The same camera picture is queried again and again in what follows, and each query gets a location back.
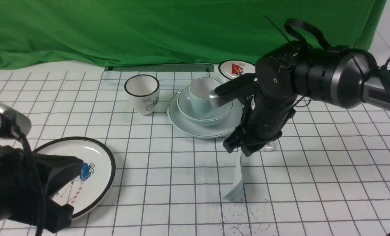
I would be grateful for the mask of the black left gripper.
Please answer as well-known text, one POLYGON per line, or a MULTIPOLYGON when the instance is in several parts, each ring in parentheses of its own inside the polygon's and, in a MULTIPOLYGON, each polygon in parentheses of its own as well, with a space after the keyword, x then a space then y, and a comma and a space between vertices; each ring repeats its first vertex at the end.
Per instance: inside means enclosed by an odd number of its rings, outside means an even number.
POLYGON ((83 161, 74 156, 22 152, 21 165, 25 183, 10 197, 12 211, 8 220, 57 233, 71 225, 73 206, 59 205, 52 195, 81 172, 83 161))

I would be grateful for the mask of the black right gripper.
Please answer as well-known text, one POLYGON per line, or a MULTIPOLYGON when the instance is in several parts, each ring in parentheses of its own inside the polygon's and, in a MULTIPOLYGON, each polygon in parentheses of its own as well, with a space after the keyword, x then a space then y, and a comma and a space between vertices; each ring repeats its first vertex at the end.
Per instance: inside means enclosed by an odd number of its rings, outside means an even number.
POLYGON ((246 157, 263 149, 268 142, 281 136, 297 96, 283 99, 252 95, 244 104, 239 126, 223 141, 227 153, 241 148, 246 157))

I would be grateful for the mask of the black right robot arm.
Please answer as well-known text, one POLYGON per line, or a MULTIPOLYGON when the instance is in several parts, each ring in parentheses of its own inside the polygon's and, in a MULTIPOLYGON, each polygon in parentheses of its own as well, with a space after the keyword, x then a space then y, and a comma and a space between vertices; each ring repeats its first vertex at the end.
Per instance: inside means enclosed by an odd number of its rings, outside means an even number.
POLYGON ((283 45, 261 57, 254 73, 210 94, 214 106, 232 100, 244 106, 240 124, 222 143, 226 151, 241 148, 250 156, 279 139, 295 115, 298 96, 344 109, 367 103, 390 111, 390 70, 362 49, 315 49, 298 41, 283 45))

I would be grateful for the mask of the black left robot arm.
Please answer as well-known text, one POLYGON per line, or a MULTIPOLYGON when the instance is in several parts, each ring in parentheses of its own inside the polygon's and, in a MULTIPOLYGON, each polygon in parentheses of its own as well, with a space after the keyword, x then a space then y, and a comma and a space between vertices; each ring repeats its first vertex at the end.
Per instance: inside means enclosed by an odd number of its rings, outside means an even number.
MULTIPOLYGON (((116 161, 103 143, 86 137, 60 138, 39 146, 33 158, 46 201, 44 229, 57 233, 94 209, 113 186, 116 161)), ((22 149, 0 145, 0 221, 37 226, 36 191, 22 149)))

